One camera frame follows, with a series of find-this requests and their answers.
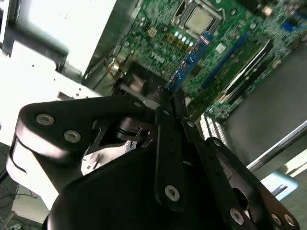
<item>screw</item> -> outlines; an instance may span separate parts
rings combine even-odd
[[[230,15],[231,16],[234,16],[236,14],[236,9],[232,9],[231,11],[230,11]]]
[[[180,199],[179,191],[172,185],[165,187],[165,195],[174,202],[177,202]]]
[[[295,226],[293,219],[288,214],[285,214],[284,218],[288,222],[288,224],[290,224],[293,227]]]
[[[81,135],[77,131],[68,130],[64,133],[64,138],[71,143],[77,143],[81,140]]]
[[[54,118],[49,114],[39,114],[36,117],[36,121],[44,126],[49,126],[54,123]]]
[[[235,208],[230,209],[230,215],[232,219],[238,224],[238,225],[243,225],[244,224],[244,219],[241,213],[236,210]]]
[[[134,104],[137,106],[137,107],[142,107],[142,105],[138,102],[134,102]]]
[[[221,142],[217,139],[214,139],[214,143],[217,145],[217,146],[221,146]]]
[[[191,122],[191,121],[188,121],[188,125],[189,125],[190,127],[194,127],[194,123]]]
[[[279,226],[283,225],[282,221],[279,219],[279,217],[275,213],[272,213],[271,216],[276,224],[278,224]]]

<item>blue memory slot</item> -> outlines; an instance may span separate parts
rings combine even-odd
[[[188,77],[192,69],[196,66],[202,55],[207,50],[208,46],[211,44],[213,38],[214,36],[207,31],[201,33],[200,38],[197,40],[188,55],[182,60],[178,69],[167,83],[166,88],[171,93],[175,93],[180,88],[183,81]]]
[[[209,84],[214,80],[215,75],[221,70],[223,65],[229,60],[230,56],[243,45],[248,37],[248,33],[246,32],[240,40],[238,40],[235,45],[231,48],[231,50],[226,54],[226,56],[221,60],[221,62],[215,67],[215,69],[211,72],[211,74],[206,78],[201,87],[206,89]]]

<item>motherboard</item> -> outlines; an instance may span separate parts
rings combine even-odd
[[[180,85],[190,119],[223,120],[278,65],[307,41],[300,0],[140,0],[121,54]],[[193,66],[183,61],[210,38]]]

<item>black memory slot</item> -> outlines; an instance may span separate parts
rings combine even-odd
[[[256,59],[254,59],[252,61],[252,63],[249,63],[248,65],[250,65],[250,67],[242,74],[242,76],[240,76],[234,83],[233,85],[227,90],[226,95],[231,94],[246,78],[245,73],[247,73],[248,71],[252,71],[251,69],[253,69],[254,64],[256,64],[257,62],[260,62],[261,60],[263,60],[267,54],[270,52],[270,50],[273,48],[273,42],[270,41],[266,47],[261,51],[261,53],[258,55],[258,57]]]
[[[271,57],[270,59],[264,61],[259,65],[257,70],[253,72],[250,76],[249,79],[246,80],[239,89],[237,89],[233,95],[231,95],[228,99],[227,102],[230,104],[233,104],[240,96],[242,96],[245,91],[252,85],[252,83],[260,77],[260,75],[268,68],[269,64],[274,60],[274,57]]]

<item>white panel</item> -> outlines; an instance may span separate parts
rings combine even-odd
[[[46,63],[46,68],[44,65],[32,67],[31,62],[7,58],[0,53],[0,142],[11,145],[18,113],[27,104],[58,100],[59,92],[76,99],[100,96]]]
[[[69,53],[86,71],[116,0],[25,0],[17,26]]]

